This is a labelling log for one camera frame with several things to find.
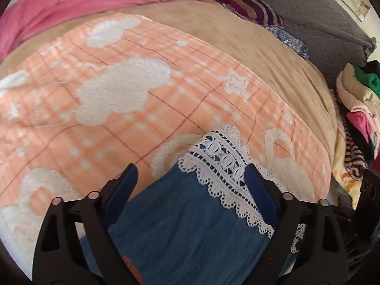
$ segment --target gray quilted fabric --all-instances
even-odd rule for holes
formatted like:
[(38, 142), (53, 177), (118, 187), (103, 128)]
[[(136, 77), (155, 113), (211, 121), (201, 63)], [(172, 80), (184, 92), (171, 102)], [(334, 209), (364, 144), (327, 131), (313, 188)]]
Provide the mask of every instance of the gray quilted fabric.
[(364, 66), (375, 49), (369, 38), (335, 0), (263, 0), (284, 20), (285, 29), (309, 47), (309, 60), (330, 88), (347, 62)]

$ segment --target striped pillow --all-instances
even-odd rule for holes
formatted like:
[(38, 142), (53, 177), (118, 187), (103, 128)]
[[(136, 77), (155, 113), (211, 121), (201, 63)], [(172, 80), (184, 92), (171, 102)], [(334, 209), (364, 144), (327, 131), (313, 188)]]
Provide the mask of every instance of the striped pillow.
[(284, 23), (278, 14), (262, 0), (217, 0), (239, 17), (260, 26), (280, 26)]

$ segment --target lace hem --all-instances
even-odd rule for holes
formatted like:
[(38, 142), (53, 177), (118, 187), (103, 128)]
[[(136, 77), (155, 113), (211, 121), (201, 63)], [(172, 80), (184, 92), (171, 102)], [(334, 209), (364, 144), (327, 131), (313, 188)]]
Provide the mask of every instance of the lace hem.
[[(198, 182), (208, 186), (212, 197), (219, 197), (223, 207), (235, 208), (238, 217), (246, 218), (250, 227), (258, 226), (261, 234), (271, 238), (272, 226), (266, 224), (244, 183), (244, 169), (254, 164), (264, 179), (273, 181), (281, 192), (288, 190), (267, 168), (249, 156), (248, 146), (240, 143), (239, 130), (229, 124), (222, 124), (206, 134), (178, 161), (182, 172), (196, 171)], [(297, 252), (296, 244), (303, 237), (304, 224), (298, 226), (291, 252)]]

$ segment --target blue fabric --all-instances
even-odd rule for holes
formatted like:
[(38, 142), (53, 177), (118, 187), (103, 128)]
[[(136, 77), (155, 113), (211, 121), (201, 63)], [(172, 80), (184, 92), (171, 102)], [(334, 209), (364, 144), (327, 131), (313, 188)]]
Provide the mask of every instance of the blue fabric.
[[(109, 233), (145, 285), (241, 285), (269, 243), (211, 197), (195, 172), (177, 165), (129, 201)], [(81, 245), (91, 271), (100, 274), (85, 237)]]

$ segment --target yellow fabric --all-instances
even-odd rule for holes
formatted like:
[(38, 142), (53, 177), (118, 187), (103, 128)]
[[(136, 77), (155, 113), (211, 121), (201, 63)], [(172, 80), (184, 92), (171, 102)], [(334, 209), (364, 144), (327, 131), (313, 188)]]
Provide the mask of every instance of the yellow fabric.
[(361, 181), (352, 179), (351, 175), (345, 170), (344, 158), (346, 155), (346, 140), (341, 132), (337, 132), (335, 143), (335, 156), (332, 163), (332, 175), (341, 187), (352, 197), (352, 206), (356, 209), (360, 197)]
[[(117, 9), (146, 16), (211, 44), (235, 58), (265, 81), (305, 121), (334, 158), (336, 117), (326, 81), (312, 63), (303, 60), (268, 30), (248, 22), (214, 2), (175, 0), (166, 3)], [(0, 65), (0, 78), (7, 75), (38, 47), (72, 28), (104, 13), (84, 16), (48, 29), (16, 48)]]
[(342, 78), (344, 88), (354, 95), (358, 100), (372, 112), (373, 115), (380, 116), (379, 97), (370, 88), (362, 85), (355, 77), (355, 68), (347, 63)]

